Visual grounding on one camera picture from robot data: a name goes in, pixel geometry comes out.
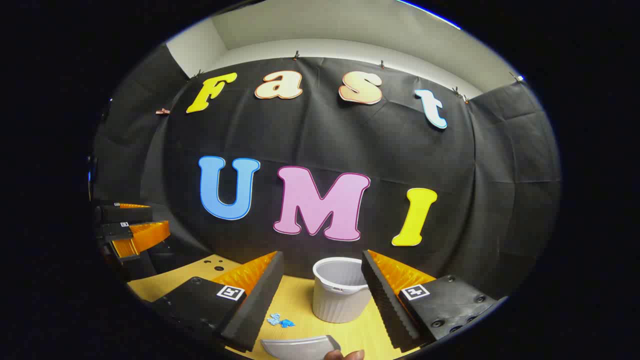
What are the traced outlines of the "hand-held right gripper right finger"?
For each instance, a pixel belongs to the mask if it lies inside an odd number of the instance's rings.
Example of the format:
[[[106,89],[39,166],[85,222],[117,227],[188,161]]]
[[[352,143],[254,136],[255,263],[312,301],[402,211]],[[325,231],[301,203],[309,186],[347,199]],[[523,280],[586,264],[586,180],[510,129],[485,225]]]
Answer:
[[[394,348],[425,347],[470,326],[498,301],[456,275],[430,276],[364,250],[361,271]]]

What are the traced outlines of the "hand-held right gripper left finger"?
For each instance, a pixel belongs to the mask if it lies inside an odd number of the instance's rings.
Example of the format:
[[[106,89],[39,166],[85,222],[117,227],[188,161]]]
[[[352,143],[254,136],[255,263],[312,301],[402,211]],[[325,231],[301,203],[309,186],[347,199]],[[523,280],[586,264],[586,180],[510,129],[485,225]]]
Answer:
[[[192,276],[150,308],[198,342],[253,351],[284,275],[284,253],[272,251],[210,280]]]

